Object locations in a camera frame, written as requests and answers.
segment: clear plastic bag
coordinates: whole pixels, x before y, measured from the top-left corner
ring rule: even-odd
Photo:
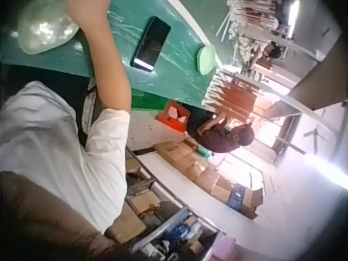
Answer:
[[[79,27],[67,14],[66,1],[32,0],[18,18],[18,42],[28,54],[38,54],[63,45]]]

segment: smartphone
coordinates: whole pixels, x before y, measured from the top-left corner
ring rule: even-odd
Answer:
[[[130,63],[131,66],[152,72],[169,31],[170,26],[168,24],[158,17],[151,18],[140,45]]]

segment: dark shirt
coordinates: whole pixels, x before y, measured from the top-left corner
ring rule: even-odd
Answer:
[[[204,131],[202,136],[198,134],[197,128],[188,128],[187,132],[201,146],[215,153],[227,153],[238,148],[238,144],[234,141],[230,141],[227,137],[230,131],[219,124]]]

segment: white cloth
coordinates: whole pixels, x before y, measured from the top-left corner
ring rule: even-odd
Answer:
[[[31,82],[2,108],[0,170],[47,189],[103,233],[120,215],[127,191],[129,120],[126,111],[102,111],[85,150],[74,110],[42,83]]]

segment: green table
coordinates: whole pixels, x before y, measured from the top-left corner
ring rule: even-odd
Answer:
[[[129,62],[152,16],[171,26],[171,31],[152,73],[130,67]],[[132,88],[200,107],[213,73],[202,76],[196,55],[202,41],[184,18],[166,0],[112,0],[109,21],[127,69]],[[15,30],[2,37],[1,62],[38,67],[93,77],[88,46],[79,32],[67,44],[51,51],[25,54],[18,46]]]

